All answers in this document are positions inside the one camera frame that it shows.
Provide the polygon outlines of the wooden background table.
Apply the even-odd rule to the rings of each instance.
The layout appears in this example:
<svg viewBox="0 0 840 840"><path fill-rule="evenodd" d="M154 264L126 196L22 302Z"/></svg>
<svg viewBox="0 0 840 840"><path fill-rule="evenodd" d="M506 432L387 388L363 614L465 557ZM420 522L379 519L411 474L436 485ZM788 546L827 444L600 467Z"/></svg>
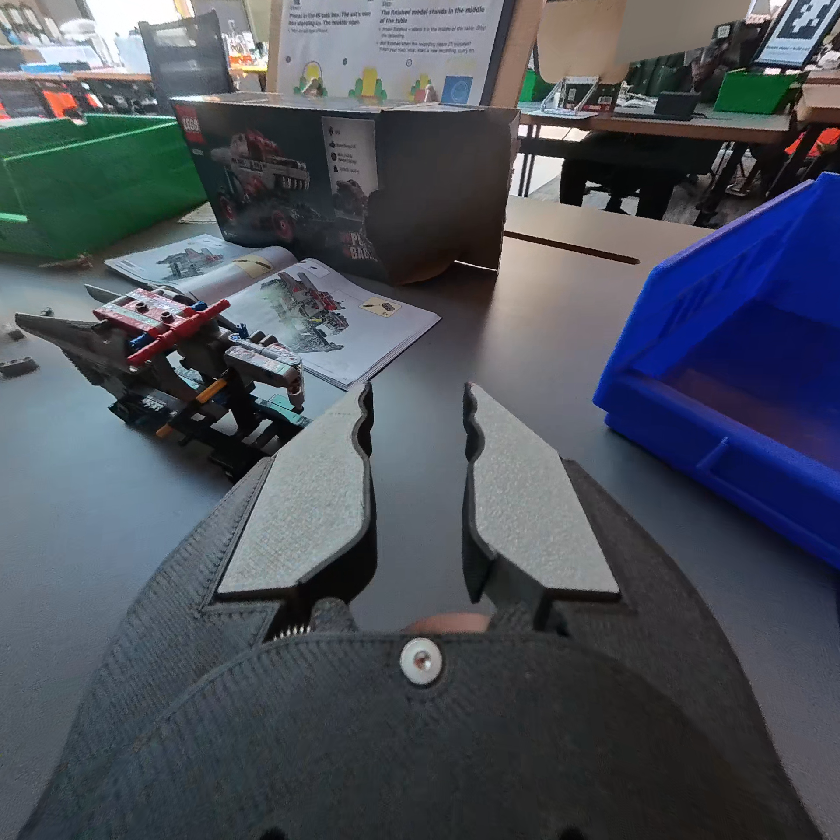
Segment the wooden background table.
<svg viewBox="0 0 840 840"><path fill-rule="evenodd" d="M543 111L534 102L519 103L518 108L522 124L541 128L636 133L746 144L782 143L787 146L801 134L812 133L818 139L823 131L838 128L838 119L825 124L799 124L791 115L715 112L708 106L698 107L695 116L689 121L652 119L649 114L641 112L627 117L616 116L611 112L555 113Z"/></svg>

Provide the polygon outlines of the black flat device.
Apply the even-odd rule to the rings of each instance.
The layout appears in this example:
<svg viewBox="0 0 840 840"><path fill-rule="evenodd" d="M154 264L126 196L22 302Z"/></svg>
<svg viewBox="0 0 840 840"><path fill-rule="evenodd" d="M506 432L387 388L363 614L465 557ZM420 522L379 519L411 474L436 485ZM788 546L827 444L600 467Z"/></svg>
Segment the black flat device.
<svg viewBox="0 0 840 840"><path fill-rule="evenodd" d="M700 94L695 91L664 91L656 99L627 98L612 112L615 119L687 122L694 118Z"/></svg>

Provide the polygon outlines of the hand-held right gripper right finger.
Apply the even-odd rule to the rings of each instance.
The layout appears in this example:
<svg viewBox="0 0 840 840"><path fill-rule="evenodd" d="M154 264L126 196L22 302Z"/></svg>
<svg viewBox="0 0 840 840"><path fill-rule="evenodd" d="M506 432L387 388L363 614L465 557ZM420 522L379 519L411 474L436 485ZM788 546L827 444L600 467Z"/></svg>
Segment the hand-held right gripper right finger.
<svg viewBox="0 0 840 840"><path fill-rule="evenodd" d="M621 589L555 448L477 383L465 384L462 571L473 604L615 604Z"/></svg>

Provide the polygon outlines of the partly built lego truck model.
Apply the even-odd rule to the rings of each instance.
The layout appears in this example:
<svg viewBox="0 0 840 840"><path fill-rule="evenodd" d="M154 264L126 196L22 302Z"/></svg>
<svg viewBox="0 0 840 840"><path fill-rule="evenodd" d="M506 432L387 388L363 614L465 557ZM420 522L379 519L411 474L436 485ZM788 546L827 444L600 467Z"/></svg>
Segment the partly built lego truck model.
<svg viewBox="0 0 840 840"><path fill-rule="evenodd" d="M204 446L231 481L309 425L300 355L274 329L228 320L228 300L208 303L171 287L86 289L99 301L91 321L42 312L17 313L14 322L110 393L109 411L126 425Z"/></svg>

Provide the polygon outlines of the small green bin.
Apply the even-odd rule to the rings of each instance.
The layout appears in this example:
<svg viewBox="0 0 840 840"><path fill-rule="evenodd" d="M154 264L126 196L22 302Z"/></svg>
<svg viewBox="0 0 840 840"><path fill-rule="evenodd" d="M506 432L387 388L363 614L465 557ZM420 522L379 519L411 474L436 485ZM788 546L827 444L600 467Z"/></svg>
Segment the small green bin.
<svg viewBox="0 0 840 840"><path fill-rule="evenodd" d="M713 109L761 116L783 113L794 106L807 77L806 71L730 70L722 79Z"/></svg>

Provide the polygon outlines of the green plastic bin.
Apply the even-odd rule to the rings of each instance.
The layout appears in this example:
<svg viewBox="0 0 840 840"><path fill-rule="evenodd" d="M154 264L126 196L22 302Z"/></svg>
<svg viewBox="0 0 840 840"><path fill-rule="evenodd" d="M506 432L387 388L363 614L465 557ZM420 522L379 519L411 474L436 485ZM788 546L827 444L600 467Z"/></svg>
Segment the green plastic bin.
<svg viewBox="0 0 840 840"><path fill-rule="evenodd" d="M206 200L173 118L2 121L4 254L70 259L97 252Z"/></svg>

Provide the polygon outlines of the black chair back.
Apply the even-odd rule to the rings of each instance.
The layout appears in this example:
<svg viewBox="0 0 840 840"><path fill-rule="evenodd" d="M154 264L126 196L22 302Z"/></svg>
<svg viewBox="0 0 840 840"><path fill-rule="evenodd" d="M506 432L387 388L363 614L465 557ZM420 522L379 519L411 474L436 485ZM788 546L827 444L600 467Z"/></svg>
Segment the black chair back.
<svg viewBox="0 0 840 840"><path fill-rule="evenodd" d="M235 91L217 13L164 24L139 22L158 113L175 115L172 99Z"/></svg>

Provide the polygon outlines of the lego instruction booklet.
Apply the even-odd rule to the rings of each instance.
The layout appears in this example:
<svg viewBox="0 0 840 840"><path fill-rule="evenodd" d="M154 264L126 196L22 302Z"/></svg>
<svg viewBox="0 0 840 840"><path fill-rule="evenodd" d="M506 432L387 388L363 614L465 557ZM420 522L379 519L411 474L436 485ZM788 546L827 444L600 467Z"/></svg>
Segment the lego instruction booklet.
<svg viewBox="0 0 840 840"><path fill-rule="evenodd" d="M168 287L207 304L228 300L229 321L275 336L300 355L306 372L344 390L369 381L439 321L354 285L316 259L209 234L104 265L142 287Z"/></svg>

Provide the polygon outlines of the clear acrylic stand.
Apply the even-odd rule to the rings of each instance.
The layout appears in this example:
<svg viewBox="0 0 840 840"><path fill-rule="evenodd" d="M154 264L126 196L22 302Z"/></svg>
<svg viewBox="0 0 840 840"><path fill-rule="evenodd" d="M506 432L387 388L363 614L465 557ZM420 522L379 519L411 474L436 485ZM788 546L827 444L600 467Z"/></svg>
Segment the clear acrylic stand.
<svg viewBox="0 0 840 840"><path fill-rule="evenodd" d="M564 77L541 101L540 111L550 116L582 119L586 114L612 112L623 82L599 77Z"/></svg>

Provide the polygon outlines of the black white tag sign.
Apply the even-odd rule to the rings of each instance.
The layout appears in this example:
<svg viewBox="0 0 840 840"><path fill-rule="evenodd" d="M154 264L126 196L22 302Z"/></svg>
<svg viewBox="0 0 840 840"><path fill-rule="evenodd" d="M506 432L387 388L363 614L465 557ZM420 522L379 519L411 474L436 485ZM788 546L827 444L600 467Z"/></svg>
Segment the black white tag sign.
<svg viewBox="0 0 840 840"><path fill-rule="evenodd" d="M787 1L749 69L802 70L839 18L839 1Z"/></svg>

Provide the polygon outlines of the blue plastic bin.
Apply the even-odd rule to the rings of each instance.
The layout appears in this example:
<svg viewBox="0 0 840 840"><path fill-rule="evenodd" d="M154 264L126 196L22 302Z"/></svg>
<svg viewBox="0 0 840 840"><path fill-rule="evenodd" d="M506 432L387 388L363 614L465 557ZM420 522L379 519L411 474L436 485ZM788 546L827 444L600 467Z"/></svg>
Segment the blue plastic bin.
<svg viewBox="0 0 840 840"><path fill-rule="evenodd" d="M593 403L605 424L839 566L839 176L648 275Z"/></svg>

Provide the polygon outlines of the dark lego set box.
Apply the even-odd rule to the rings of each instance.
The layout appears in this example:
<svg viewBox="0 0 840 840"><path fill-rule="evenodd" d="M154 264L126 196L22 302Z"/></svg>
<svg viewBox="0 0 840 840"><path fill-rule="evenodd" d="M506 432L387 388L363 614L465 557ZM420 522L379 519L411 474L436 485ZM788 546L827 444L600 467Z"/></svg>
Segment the dark lego set box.
<svg viewBox="0 0 840 840"><path fill-rule="evenodd" d="M232 92L171 100L224 238L401 287L498 270L520 111Z"/></svg>

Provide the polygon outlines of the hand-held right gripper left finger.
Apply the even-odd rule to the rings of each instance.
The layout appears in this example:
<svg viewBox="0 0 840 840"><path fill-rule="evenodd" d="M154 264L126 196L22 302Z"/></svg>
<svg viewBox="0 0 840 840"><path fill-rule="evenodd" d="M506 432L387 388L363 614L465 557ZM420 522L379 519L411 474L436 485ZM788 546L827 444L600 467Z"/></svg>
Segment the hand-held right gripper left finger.
<svg viewBox="0 0 840 840"><path fill-rule="evenodd" d="M222 601L354 600L375 573L371 383L352 386L273 458L238 531Z"/></svg>

